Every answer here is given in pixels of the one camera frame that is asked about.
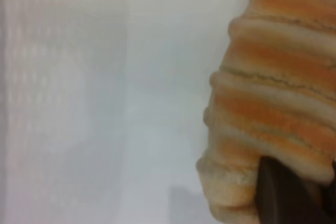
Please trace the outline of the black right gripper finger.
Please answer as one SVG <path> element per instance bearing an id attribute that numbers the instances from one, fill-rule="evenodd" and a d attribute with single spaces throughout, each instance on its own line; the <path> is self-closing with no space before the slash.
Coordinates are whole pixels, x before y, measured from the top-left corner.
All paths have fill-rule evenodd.
<path id="1" fill-rule="evenodd" d="M 335 180 L 318 192 L 321 205 L 287 166 L 270 156 L 260 159 L 255 196 L 260 223 L 335 223 Z"/>

